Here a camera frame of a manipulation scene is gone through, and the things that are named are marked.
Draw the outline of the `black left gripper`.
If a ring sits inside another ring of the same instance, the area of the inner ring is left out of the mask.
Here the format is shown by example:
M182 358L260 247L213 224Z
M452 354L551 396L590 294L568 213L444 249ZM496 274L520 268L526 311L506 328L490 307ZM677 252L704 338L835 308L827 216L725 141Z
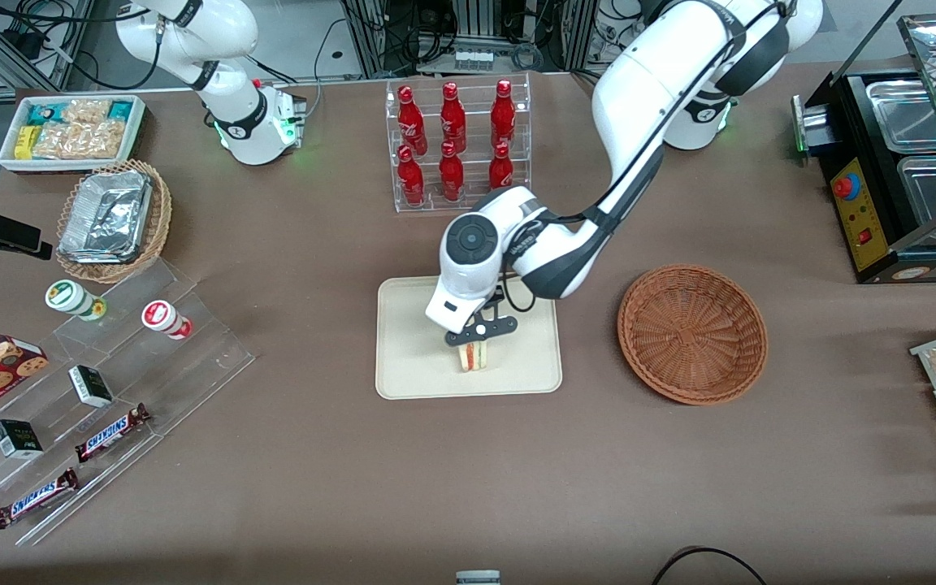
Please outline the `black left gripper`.
M508 336L518 329L515 316L504 314L501 307L508 303L508 284L505 278L498 279L496 288L486 303L472 316L474 325L466 326L460 333L449 332L444 337L449 347L464 347L472 342Z

